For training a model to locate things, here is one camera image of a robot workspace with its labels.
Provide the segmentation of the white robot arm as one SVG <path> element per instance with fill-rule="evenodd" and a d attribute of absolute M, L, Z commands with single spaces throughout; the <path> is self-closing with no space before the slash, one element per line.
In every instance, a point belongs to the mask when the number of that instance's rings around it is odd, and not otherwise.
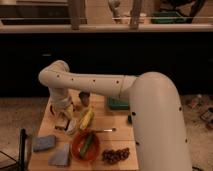
<path fill-rule="evenodd" d="M 76 74 L 65 61 L 57 60 L 42 69 L 38 79 L 49 89 L 52 104 L 59 108 L 70 105 L 70 89 L 127 102 L 139 171 L 192 171 L 180 96 L 166 75 Z"/>

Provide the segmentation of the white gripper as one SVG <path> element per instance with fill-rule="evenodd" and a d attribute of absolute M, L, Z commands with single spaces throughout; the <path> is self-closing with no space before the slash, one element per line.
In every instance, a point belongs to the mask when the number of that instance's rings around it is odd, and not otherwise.
<path fill-rule="evenodd" d="M 69 120 L 73 118 L 73 104 L 70 96 L 63 99 L 51 99 L 51 106 L 56 117 L 63 114 Z"/>

